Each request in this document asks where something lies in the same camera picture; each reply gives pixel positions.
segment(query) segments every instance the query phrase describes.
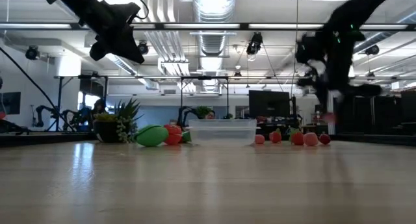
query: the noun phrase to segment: red ball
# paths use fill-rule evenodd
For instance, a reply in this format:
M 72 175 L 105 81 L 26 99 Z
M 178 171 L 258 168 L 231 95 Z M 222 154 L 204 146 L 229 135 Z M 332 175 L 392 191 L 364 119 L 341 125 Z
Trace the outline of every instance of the red ball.
M 280 132 L 271 132 L 268 137 L 272 143 L 279 143 L 281 142 L 281 134 Z
M 303 145 L 304 144 L 304 135 L 301 132 L 297 132 L 292 136 L 292 143 L 294 145 Z
M 328 136 L 327 134 L 321 134 L 319 136 L 319 141 L 323 144 L 323 145 L 328 145 L 331 142 L 331 137 Z
M 182 140 L 181 134 L 170 134 L 164 142 L 167 145 L 175 145 L 175 144 L 179 144 L 181 140 Z
M 304 142 L 307 146 L 316 146 L 319 143 L 318 136 L 313 132 L 306 133 L 304 135 Z
M 180 126 L 176 125 L 165 125 L 166 129 L 168 129 L 169 134 L 182 134 L 182 130 Z
M 256 144 L 264 144 L 266 142 L 266 138 L 262 135 L 255 135 L 255 143 Z

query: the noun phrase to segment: table surface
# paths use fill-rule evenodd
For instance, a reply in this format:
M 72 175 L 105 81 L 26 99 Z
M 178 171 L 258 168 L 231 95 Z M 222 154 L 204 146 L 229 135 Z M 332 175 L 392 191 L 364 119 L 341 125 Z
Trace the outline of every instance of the table surface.
M 407 147 L 0 149 L 0 223 L 414 223 L 415 210 Z

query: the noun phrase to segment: plant pot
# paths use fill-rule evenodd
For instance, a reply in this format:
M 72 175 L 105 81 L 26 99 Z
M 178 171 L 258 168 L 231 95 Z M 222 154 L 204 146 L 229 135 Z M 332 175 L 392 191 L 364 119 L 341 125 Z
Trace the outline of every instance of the plant pot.
M 117 133 L 117 122 L 105 122 L 105 121 L 95 121 L 94 122 L 94 133 L 97 136 L 97 139 L 105 143 L 120 143 L 122 142 Z M 124 132 L 129 132 L 128 124 L 125 124 L 126 128 L 123 129 Z

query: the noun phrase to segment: clear plastic bin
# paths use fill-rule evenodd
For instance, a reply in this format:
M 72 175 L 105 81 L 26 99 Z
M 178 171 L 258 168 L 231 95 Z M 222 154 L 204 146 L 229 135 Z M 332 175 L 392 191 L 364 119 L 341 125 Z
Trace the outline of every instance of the clear plastic bin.
M 250 145 L 255 140 L 255 119 L 189 120 L 192 144 Z

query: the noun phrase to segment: pink ball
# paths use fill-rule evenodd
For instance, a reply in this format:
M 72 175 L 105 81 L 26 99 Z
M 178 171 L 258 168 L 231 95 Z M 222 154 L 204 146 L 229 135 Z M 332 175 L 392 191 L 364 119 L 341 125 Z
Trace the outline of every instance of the pink ball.
M 255 135 L 255 143 L 256 144 L 264 144 L 266 141 L 266 138 L 262 135 Z
M 304 142 L 307 146 L 316 146 L 319 143 L 318 136 L 313 132 L 306 133 L 304 135 Z

